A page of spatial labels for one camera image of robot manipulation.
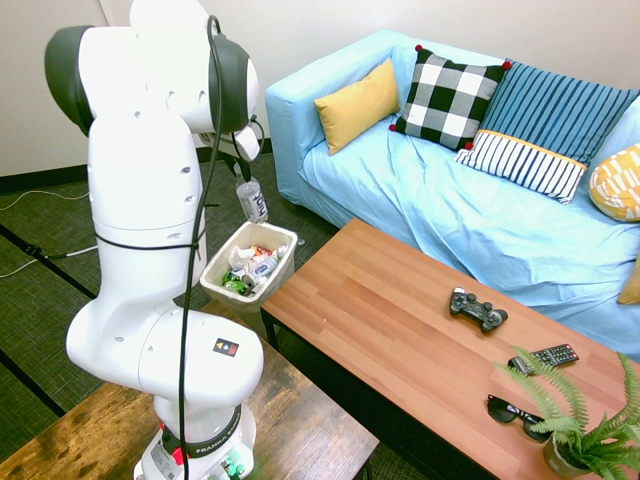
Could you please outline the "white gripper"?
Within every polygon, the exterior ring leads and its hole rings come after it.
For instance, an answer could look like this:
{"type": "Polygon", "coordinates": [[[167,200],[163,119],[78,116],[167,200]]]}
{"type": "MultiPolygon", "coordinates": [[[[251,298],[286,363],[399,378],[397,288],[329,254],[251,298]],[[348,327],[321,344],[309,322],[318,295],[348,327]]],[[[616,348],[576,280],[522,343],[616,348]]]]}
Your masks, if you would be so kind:
{"type": "MultiPolygon", "coordinates": [[[[261,152],[264,141],[264,129],[259,123],[250,123],[241,130],[232,133],[232,142],[238,158],[242,162],[242,175],[246,182],[252,178],[250,164],[247,161],[254,161],[261,152]]],[[[241,175],[240,165],[234,163],[234,173],[241,175]]]]}

